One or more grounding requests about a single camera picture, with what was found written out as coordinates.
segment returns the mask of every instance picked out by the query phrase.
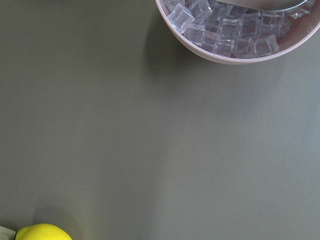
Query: pink bowl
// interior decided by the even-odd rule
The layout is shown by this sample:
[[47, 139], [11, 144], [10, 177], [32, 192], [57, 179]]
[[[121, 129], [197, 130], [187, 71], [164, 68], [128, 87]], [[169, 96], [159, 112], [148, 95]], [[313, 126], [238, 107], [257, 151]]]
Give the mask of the pink bowl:
[[221, 63], [221, 64], [230, 64], [230, 65], [241, 65], [241, 64], [251, 64], [258, 63], [262, 61], [266, 61], [269, 59], [277, 58], [283, 54], [286, 54], [293, 49], [297, 48], [301, 44], [303, 44], [306, 40], [308, 40], [319, 28], [320, 28], [320, 0], [317, 0], [314, 4], [312, 12], [310, 15], [303, 16], [302, 18], [296, 20], [294, 25], [291, 27], [288, 32], [287, 37], [278, 41], [280, 51], [270, 55], [259, 58], [251, 58], [251, 59], [237, 59], [230, 58], [225, 56], [219, 56], [217, 54], [213, 54], [207, 52], [189, 42], [182, 36], [169, 22], [167, 16], [169, 15], [168, 8], [164, 5], [164, 0], [155, 0], [156, 5], [163, 17], [165, 23], [173, 33], [173, 35], [182, 43], [187, 49], [191, 52], [197, 54], [198, 56], [210, 60], [212, 62]]

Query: lemon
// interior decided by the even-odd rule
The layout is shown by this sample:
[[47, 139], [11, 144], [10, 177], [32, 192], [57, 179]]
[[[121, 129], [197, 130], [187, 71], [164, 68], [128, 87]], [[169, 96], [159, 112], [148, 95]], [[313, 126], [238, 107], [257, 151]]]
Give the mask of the lemon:
[[61, 228], [40, 223], [22, 228], [16, 234], [15, 240], [72, 240]]

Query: bowl rim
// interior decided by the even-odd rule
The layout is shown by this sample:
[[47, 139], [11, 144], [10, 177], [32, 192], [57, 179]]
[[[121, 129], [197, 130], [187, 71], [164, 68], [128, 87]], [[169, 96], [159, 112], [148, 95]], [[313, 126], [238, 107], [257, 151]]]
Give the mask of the bowl rim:
[[241, 59], [241, 58], [231, 58], [231, 57], [226, 57], [226, 56], [220, 56], [211, 52], [208, 52], [206, 50], [201, 49], [200, 47], [197, 47], [196, 45], [192, 44], [190, 41], [188, 41], [182, 34], [180, 34], [178, 32], [178, 30], [176, 30], [176, 28], [174, 28], [172, 26], [172, 24], [170, 23], [170, 21], [168, 20], [166, 13], [160, 3], [161, 0], [155, 0], [155, 3], [157, 5], [157, 8], [163, 18], [163, 20], [165, 21], [165, 23], [167, 24], [167, 26], [169, 27], [169, 29], [171, 30], [171, 32], [176, 36], [176, 38], [186, 47], [188, 48], [191, 52], [195, 53], [196, 55], [207, 59], [209, 61], [212, 62], [219, 62], [219, 63], [227, 63], [227, 64], [251, 64], [251, 63], [258, 63], [258, 62], [263, 62], [266, 60], [271, 60], [277, 57], [280, 57], [294, 49], [296, 49], [297, 47], [299, 47], [300, 45], [302, 45], [305, 41], [307, 41], [319, 28], [320, 28], [320, 22], [304, 37], [302, 38], [300, 41], [298, 41], [297, 43], [295, 43], [294, 45], [281, 50], [275, 54], [269, 55], [269, 56], [263, 56], [263, 57], [257, 57], [257, 58], [249, 58], [249, 59]]

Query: bowl of ice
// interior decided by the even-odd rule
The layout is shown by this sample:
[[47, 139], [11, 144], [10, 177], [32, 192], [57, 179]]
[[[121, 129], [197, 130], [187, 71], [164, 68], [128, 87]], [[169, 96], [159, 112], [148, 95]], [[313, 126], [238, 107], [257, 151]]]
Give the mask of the bowl of ice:
[[241, 65], [277, 58], [320, 28], [320, 0], [287, 11], [261, 11], [215, 0], [155, 0], [173, 35], [196, 55]]

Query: metal spoon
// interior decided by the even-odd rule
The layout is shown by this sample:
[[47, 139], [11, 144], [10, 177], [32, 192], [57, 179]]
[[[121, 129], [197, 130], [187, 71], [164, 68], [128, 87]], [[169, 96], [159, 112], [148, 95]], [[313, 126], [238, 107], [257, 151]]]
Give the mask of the metal spoon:
[[285, 11], [298, 7], [307, 0], [216, 0], [218, 2], [237, 5], [249, 9], [266, 11]]

